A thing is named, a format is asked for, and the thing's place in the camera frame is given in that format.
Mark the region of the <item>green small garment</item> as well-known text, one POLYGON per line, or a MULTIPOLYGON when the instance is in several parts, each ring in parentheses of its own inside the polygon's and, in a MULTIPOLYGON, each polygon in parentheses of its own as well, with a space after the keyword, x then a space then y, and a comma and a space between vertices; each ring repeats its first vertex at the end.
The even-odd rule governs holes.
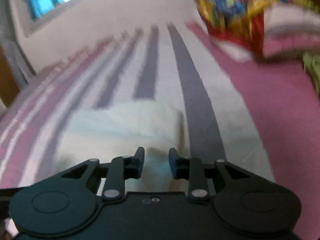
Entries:
POLYGON ((320 67, 319 67, 319 55, 311 55, 309 53, 304 53, 303 55, 303 69, 312 81, 315 89, 315 93, 319 96, 320 91, 320 67))

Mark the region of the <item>cream white knit sweater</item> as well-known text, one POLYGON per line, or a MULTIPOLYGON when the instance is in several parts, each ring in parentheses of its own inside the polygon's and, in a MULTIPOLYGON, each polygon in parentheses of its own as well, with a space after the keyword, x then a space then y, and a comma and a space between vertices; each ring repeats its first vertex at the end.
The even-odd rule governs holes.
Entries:
POLYGON ((53 159, 59 173, 88 159, 109 163, 116 157, 133 156, 145 150, 142 176, 129 179, 126 191, 185 191, 184 180, 172 177, 169 150, 184 143, 182 111, 170 104, 138 100, 73 114, 63 131, 53 159))

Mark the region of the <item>grey curtain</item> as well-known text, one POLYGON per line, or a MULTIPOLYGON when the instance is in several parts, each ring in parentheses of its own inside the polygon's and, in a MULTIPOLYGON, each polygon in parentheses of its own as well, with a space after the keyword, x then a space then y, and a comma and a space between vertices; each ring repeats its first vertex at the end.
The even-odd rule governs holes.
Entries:
POLYGON ((35 71, 18 44, 9 0, 1 0, 1 48, 14 81, 20 90, 24 89, 35 71))

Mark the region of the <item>pink purple striped bed sheet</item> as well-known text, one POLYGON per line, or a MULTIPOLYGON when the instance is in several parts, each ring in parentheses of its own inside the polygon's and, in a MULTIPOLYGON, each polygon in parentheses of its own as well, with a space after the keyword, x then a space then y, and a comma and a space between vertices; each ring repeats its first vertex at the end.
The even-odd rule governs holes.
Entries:
POLYGON ((319 98, 302 64, 236 62, 195 24, 137 29, 44 68, 1 118, 1 187, 51 175, 74 113, 140 99, 184 114, 181 153, 291 189, 297 235, 319 239, 319 98))

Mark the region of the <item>brown wooden door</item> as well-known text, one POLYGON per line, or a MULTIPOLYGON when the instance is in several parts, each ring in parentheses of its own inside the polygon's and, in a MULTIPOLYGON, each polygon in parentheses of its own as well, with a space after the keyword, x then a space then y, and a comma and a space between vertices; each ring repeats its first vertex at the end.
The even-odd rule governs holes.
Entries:
POLYGON ((17 83, 14 80, 11 69, 4 56, 1 48, 0 55, 0 86, 1 86, 1 100, 6 107, 9 107, 20 92, 17 83))

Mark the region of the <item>pink striped pillow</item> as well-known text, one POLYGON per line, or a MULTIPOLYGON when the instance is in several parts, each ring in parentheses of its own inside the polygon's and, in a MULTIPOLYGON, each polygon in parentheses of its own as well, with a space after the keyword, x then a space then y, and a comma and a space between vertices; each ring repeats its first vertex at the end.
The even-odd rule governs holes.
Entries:
POLYGON ((274 5, 264 12, 263 57, 319 53, 319 14, 295 5, 274 5))

